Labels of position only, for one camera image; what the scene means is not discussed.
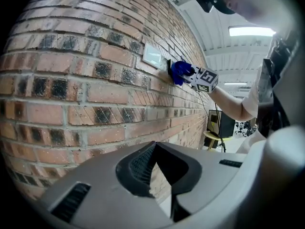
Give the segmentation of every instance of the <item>white switch plate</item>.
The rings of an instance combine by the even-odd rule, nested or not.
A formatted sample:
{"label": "white switch plate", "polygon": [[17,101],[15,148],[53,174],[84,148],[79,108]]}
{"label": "white switch plate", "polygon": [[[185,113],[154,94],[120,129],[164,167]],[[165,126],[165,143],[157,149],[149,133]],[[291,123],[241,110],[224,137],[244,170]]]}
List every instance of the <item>white switch plate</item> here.
{"label": "white switch plate", "polygon": [[143,61],[153,67],[160,69],[161,67],[161,53],[158,49],[146,43],[144,47]]}

